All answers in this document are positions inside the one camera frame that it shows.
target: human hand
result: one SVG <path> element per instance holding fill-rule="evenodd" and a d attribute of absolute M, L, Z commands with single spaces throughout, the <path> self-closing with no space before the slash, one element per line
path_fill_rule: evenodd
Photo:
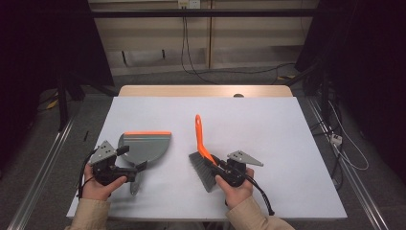
<path fill-rule="evenodd" d="M 254 177 L 254 170 L 247 168 L 246 173 Z M 246 198 L 253 194 L 254 188 L 253 184 L 248 180 L 245 180 L 242 185 L 235 188 L 230 186 L 221 176 L 215 176 L 215 182 L 223 190 L 226 195 L 226 202 L 230 209 L 235 208 L 240 202 L 244 201 Z"/>
<path fill-rule="evenodd" d="M 120 188 L 120 186 L 126 182 L 126 177 L 122 176 L 104 186 L 96 181 L 93 177 L 92 167 L 89 164 L 86 164 L 86 167 L 84 168 L 84 181 L 87 180 L 89 181 L 84 185 L 81 197 L 106 201 L 113 191 Z"/>

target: gray dustpan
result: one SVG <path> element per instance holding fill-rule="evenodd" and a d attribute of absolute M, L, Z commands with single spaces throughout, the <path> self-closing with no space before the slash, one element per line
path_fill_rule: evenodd
<path fill-rule="evenodd" d="M 171 133 L 169 131 L 135 131 L 125 132 L 120 137 L 119 147 L 129 146 L 129 152 L 122 155 L 122 158 L 134 167 L 147 161 L 149 163 L 158 160 L 168 149 Z M 140 189 L 144 172 L 139 172 L 135 181 L 130 183 L 130 192 L 135 196 Z"/>

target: electrical cord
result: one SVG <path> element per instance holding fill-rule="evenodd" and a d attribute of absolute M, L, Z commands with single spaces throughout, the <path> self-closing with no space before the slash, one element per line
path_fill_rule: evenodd
<path fill-rule="evenodd" d="M 342 120 L 343 120 L 343 116 L 342 116 L 342 114 L 341 114 L 341 111 L 340 111 L 340 107 L 338 106 L 338 97 L 337 97 L 337 95 L 334 93 L 334 101 L 335 101 L 335 103 L 334 103 L 334 107 L 335 107 L 335 110 L 338 112 L 338 116 L 337 116 L 337 118 L 338 118 L 338 120 L 337 121 L 339 121 L 340 123 L 342 122 Z M 339 129 L 339 135 L 340 136 L 343 136 L 343 129 Z M 332 152 L 334 152 L 334 149 L 333 149 L 333 146 L 332 145 L 329 145 L 330 146 L 330 148 L 331 148 L 331 150 L 332 150 Z M 342 151 L 343 150 L 343 146 L 344 146 L 344 143 L 341 143 L 341 145 L 339 146 L 339 151 Z M 333 179 L 333 177 L 334 177 L 334 175 L 335 175 L 335 172 L 336 172 L 336 170 L 337 170 L 337 167 L 340 169 L 340 178 L 341 178 L 341 181 L 340 182 L 337 182 L 338 183 L 338 187 L 336 187 L 336 191 L 339 191 L 342 187 L 343 187 L 343 183 L 344 183 L 344 175 L 343 175 L 343 168 L 342 168 L 342 166 L 341 166 L 341 164 L 340 164 L 340 157 L 341 157 L 341 154 L 337 154 L 336 156 L 335 156 L 335 163 L 334 163 L 334 167 L 333 167 L 333 170 L 331 171 L 331 174 L 330 174 L 330 177 L 331 177 L 331 179 Z"/>
<path fill-rule="evenodd" d="M 320 122 L 309 126 L 308 128 L 310 129 L 310 131 L 313 131 L 314 129 L 316 129 L 316 127 L 318 127 L 321 123 L 323 123 L 325 120 L 321 120 Z"/>
<path fill-rule="evenodd" d="M 337 97 L 337 94 L 336 94 L 335 92 L 328 92 L 328 97 L 330 97 L 330 94 L 333 95 L 333 100 L 336 102 L 336 103 L 334 103 L 334 107 L 335 107 L 335 110 L 338 111 L 339 121 L 341 121 L 341 120 L 342 120 L 342 115 L 341 115 L 340 108 L 339 108 L 339 106 L 338 106 L 338 97 Z M 317 124 L 315 124 L 315 125 L 313 125 L 313 126 L 310 126 L 310 127 L 309 127 L 309 128 L 310 128 L 310 131 L 313 131 L 313 130 L 317 127 L 317 125 L 319 125 L 319 124 L 321 124 L 321 123 L 329 122 L 329 123 L 331 124 L 331 122 L 330 122 L 329 120 L 330 120 L 330 117 L 331 117 L 332 114 L 333 114 L 333 111 L 332 111 L 332 109 L 331 109 L 331 110 L 329 111 L 329 113 L 328 113 L 328 120 L 326 121 L 326 120 L 323 119 L 323 120 L 320 121 L 319 123 L 317 123 Z M 313 137 L 314 137 L 314 136 L 319 136 L 319 135 L 330 135 L 333 131 L 337 130 L 339 127 L 340 127 L 340 126 L 339 126 L 338 123 L 337 123 L 334 128 L 331 128 L 330 126 L 328 126 L 328 127 L 327 127 L 328 131 L 319 132 L 319 133 L 312 133 L 312 135 L 313 135 Z"/>
<path fill-rule="evenodd" d="M 193 70 L 193 72 L 189 72 L 186 70 L 185 65 L 183 63 L 183 53 L 185 50 L 185 40 L 186 40 L 186 44 L 187 44 L 187 49 L 188 49 L 188 57 L 189 57 L 189 62 L 191 64 L 191 68 Z M 182 42 L 182 55 L 181 55 L 181 63 L 182 63 L 182 68 L 183 70 L 188 73 L 188 74 L 193 74 L 193 75 L 197 75 L 198 78 L 200 78 L 201 80 L 208 82 L 208 83 L 212 83 L 212 84 L 218 84 L 216 82 L 213 82 L 211 80 L 206 80 L 203 79 L 202 77 L 200 77 L 200 75 L 196 72 L 196 70 L 193 67 L 193 63 L 192 63 L 192 58 L 191 58 L 191 52 L 190 52 L 190 46 L 189 46 L 189 36 L 188 36 L 188 20 L 186 19 L 186 17 L 183 17 L 183 42 Z"/>
<path fill-rule="evenodd" d="M 192 68 L 192 72 L 188 71 L 185 68 L 185 64 L 183 62 L 183 56 L 184 56 L 184 50 L 185 50 L 185 41 L 186 41 L 186 49 L 188 51 L 188 57 L 189 57 L 189 62 L 191 64 L 191 68 Z M 204 78 L 202 78 L 200 75 L 204 75 L 204 74 L 212 74 L 212 73 L 231 73 L 231 74 L 247 74 L 247 75 L 252 75 L 252 74 L 261 74 L 261 73 L 267 73 L 267 72 L 271 72 L 271 71 L 276 71 L 276 77 L 275 79 L 270 83 L 270 84 L 274 84 L 277 80 L 278 80 L 278 69 L 287 66 L 287 65 L 294 65 L 296 63 L 293 62 L 288 62 L 288 63 L 283 63 L 278 65 L 277 67 L 273 67 L 270 69 L 266 69 L 266 70 L 259 70 L 259 71 L 252 71 L 252 72 L 245 72 L 245 71 L 229 71 L 229 70 L 210 70 L 210 71 L 202 71 L 202 72 L 197 72 L 194 69 L 194 66 L 192 64 L 192 58 L 191 58 L 191 52 L 190 52 L 190 45 L 189 45 L 189 34 L 188 34 L 188 20 L 186 17 L 183 17 L 183 42 L 182 42 L 182 53 L 181 53 L 181 63 L 182 63 L 182 68 L 183 70 L 191 75 L 197 75 L 201 80 L 208 82 L 208 83 L 212 83 L 212 84 L 218 84 L 216 82 L 213 82 L 211 80 L 206 80 Z"/>
<path fill-rule="evenodd" d="M 265 205 L 266 205 L 266 208 L 268 209 L 269 216 L 274 216 L 275 212 L 272 210 L 271 203 L 269 202 L 268 196 L 259 187 L 259 184 L 257 183 L 257 181 L 253 177 L 251 177 L 250 175 L 247 175 L 246 173 L 241 173 L 241 174 L 244 175 L 245 179 L 248 180 L 251 184 L 254 185 L 254 187 L 256 187 L 259 190 L 260 194 L 263 197 L 263 200 L 265 201 Z"/>
<path fill-rule="evenodd" d="M 303 8 L 304 5 L 304 0 L 301 0 L 301 10 Z M 302 17 L 301 17 L 301 27 L 302 27 L 302 33 L 304 34 L 304 39 L 305 39 L 305 29 L 304 29 L 304 23 L 302 21 Z"/>
<path fill-rule="evenodd" d="M 92 157 L 92 155 L 96 152 L 96 149 L 91 150 L 90 153 L 84 158 L 83 163 L 81 165 L 81 169 L 80 169 L 80 174 L 79 174 L 79 180 L 78 180 L 78 199 L 81 199 L 82 195 L 83 195 L 83 187 L 84 185 L 92 178 L 88 179 L 87 181 L 85 181 L 83 184 L 81 184 L 81 181 L 83 179 L 83 175 L 84 175 L 84 168 L 86 167 L 87 162 L 89 162 L 90 157 Z"/>
<path fill-rule="evenodd" d="M 344 159 L 347 163 L 349 163 L 353 168 L 355 168 L 355 169 L 357 169 L 357 170 L 359 170 L 359 171 L 365 171 L 365 170 L 367 170 L 367 169 L 369 168 L 369 166 L 370 166 L 370 163 L 368 162 L 367 157 L 364 155 L 364 153 L 362 152 L 362 150 L 361 150 L 360 148 L 358 148 L 358 147 L 355 145 L 355 143 L 352 141 L 352 139 L 349 137 L 349 135 L 348 135 L 348 134 L 346 133 L 346 131 L 344 130 L 343 125 L 342 125 L 342 123 L 340 122 L 339 116 L 337 115 L 337 112 L 335 111 L 334 106 L 332 105 L 331 101 L 328 101 L 328 103 L 331 105 L 331 108 L 332 108 L 332 110 L 333 110 L 333 112 L 334 112 L 334 115 L 335 115 L 335 117 L 336 117 L 336 119 L 337 119 L 338 125 L 341 127 L 343 133 L 346 135 L 346 137 L 350 140 L 350 142 L 355 146 L 355 148 L 361 153 L 361 156 L 364 158 L 364 160 L 365 160 L 365 162 L 366 162 L 366 167 L 364 167 L 364 168 L 357 167 L 357 166 L 353 165 L 353 164 L 350 162 L 350 160 L 349 160 L 345 155 L 343 155 L 343 153 L 342 153 L 341 150 L 339 150 L 338 153 L 339 153 L 339 154 L 343 157 L 343 159 Z"/>

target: orange object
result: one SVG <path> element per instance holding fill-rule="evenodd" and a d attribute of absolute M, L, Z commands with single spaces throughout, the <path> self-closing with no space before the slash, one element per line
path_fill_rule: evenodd
<path fill-rule="evenodd" d="M 197 139 L 197 150 L 199 151 L 202 157 L 205 157 L 213 162 L 213 164 L 217 165 L 212 158 L 212 155 L 206 150 L 203 146 L 203 126 L 200 119 L 200 115 L 196 114 L 194 119 L 195 126 L 196 126 L 196 139 Z"/>

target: table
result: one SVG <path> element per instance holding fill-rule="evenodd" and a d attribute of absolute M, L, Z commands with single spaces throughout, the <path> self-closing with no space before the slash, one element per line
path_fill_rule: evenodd
<path fill-rule="evenodd" d="M 277 217 L 346 218 L 303 112 L 286 88 L 125 86 L 113 100 L 98 144 L 108 140 L 117 147 L 120 135 L 130 130 L 170 130 L 172 138 L 166 154 L 146 171 L 136 196 L 130 195 L 128 184 L 113 193 L 109 216 L 156 221 L 226 219 L 224 194 L 217 186 L 207 193 L 189 162 L 188 155 L 196 151 L 194 115 L 199 113 L 204 143 L 212 154 L 226 159 L 227 153 L 243 150 L 264 163 L 262 168 L 251 168 Z M 210 97 L 202 97 L 204 92 Z M 231 98 L 235 94 L 246 98 Z M 117 165 L 126 163 L 119 157 Z M 254 197 L 266 213 L 257 190 Z M 67 217 L 74 215 L 77 204 L 74 197 Z"/>

